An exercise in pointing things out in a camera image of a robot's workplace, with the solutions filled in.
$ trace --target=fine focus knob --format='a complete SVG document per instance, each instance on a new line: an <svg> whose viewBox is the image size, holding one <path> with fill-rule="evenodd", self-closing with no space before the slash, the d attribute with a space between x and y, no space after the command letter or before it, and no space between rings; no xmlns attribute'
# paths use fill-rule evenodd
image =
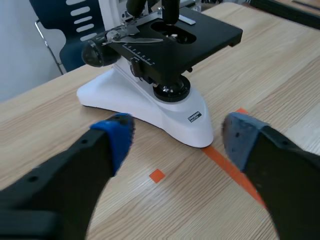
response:
<svg viewBox="0 0 320 240"><path fill-rule="evenodd" d="M82 49L82 60L85 64L93 67L103 67L117 62L121 55L108 45L103 45L104 36L91 38Z"/></svg>

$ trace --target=wooden table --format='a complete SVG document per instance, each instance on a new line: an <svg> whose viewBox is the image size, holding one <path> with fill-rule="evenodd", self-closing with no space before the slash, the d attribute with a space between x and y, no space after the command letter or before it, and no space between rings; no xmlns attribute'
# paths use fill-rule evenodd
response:
<svg viewBox="0 0 320 240"><path fill-rule="evenodd" d="M243 107L320 153L320 32L233 3L205 12L243 29L242 43L186 74L220 125ZM112 112L79 104L76 90L106 71L83 66L0 105L0 187L70 146ZM165 178L154 183L155 169ZM98 203L89 239L276 239L267 211L200 149L136 121L134 144Z"/></svg>

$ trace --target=microscope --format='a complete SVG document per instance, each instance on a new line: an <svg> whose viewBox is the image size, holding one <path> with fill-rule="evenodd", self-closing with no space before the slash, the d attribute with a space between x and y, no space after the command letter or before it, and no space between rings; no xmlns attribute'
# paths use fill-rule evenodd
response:
<svg viewBox="0 0 320 240"><path fill-rule="evenodd" d="M162 0L155 12L148 11L147 0L99 4L106 31L87 42L82 58L94 67L113 67L78 89L80 103L129 113L186 145L209 146L214 131L208 107L183 73L239 44L243 31L180 8L179 0Z"/></svg>

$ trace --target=orange tape marker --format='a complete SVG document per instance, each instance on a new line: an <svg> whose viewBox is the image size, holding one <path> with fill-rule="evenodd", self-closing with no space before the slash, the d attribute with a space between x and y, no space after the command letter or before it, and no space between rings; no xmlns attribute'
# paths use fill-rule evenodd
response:
<svg viewBox="0 0 320 240"><path fill-rule="evenodd" d="M149 177L157 184L165 177L165 174L157 168Z"/></svg>
<svg viewBox="0 0 320 240"><path fill-rule="evenodd" d="M248 112L243 108L239 108L236 112L248 114ZM240 172L235 165L233 165L228 159L225 159L225 157L212 146L202 148L202 151L216 164L218 164L218 166L222 168L238 185L243 187L243 189L246 190L256 201L266 207L255 187L251 184L246 175Z"/></svg>

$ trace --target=blue chair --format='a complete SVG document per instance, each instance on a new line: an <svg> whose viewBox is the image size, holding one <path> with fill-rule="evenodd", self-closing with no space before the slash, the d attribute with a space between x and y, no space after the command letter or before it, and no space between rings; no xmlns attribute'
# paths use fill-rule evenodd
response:
<svg viewBox="0 0 320 240"><path fill-rule="evenodd" d="M83 66L81 52L86 40L105 30L99 0L29 1L39 18L35 25L61 74L63 74L61 64L67 72ZM61 63L57 61L41 33L39 23L46 29L59 29L65 35L66 42L59 54Z"/></svg>

